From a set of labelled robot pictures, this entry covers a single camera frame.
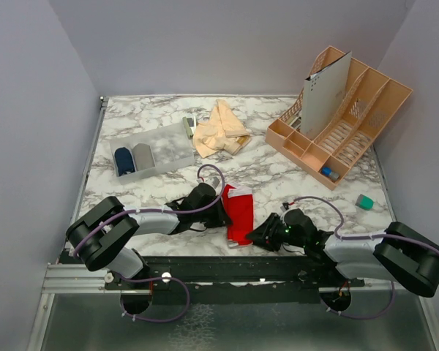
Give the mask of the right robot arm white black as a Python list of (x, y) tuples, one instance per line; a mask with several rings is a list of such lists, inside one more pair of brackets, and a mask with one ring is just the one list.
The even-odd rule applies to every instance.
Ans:
[(246, 237), (268, 251), (283, 244), (302, 248), (315, 270), (312, 280), (326, 286), (379, 279), (431, 298), (439, 285), (439, 246), (400, 222), (391, 223), (382, 234), (337, 236), (319, 230), (301, 210), (292, 209), (283, 216), (272, 213)]

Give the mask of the red boxer underwear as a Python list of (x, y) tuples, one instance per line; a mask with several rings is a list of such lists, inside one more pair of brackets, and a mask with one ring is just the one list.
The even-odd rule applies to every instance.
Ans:
[(252, 244), (252, 241), (246, 238), (254, 230), (252, 190), (240, 184), (227, 183), (222, 194), (222, 204), (232, 221), (227, 229), (228, 246), (232, 248)]

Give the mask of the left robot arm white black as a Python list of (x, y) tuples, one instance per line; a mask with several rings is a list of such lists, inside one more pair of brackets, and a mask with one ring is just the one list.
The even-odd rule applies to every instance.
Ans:
[(193, 231), (194, 224), (206, 229), (233, 224), (214, 187), (207, 183), (198, 184), (186, 197), (155, 211), (127, 210), (117, 197), (106, 197), (70, 225), (66, 237), (89, 271), (106, 268), (136, 289), (145, 284), (149, 267), (136, 249), (126, 247), (129, 239), (135, 235)]

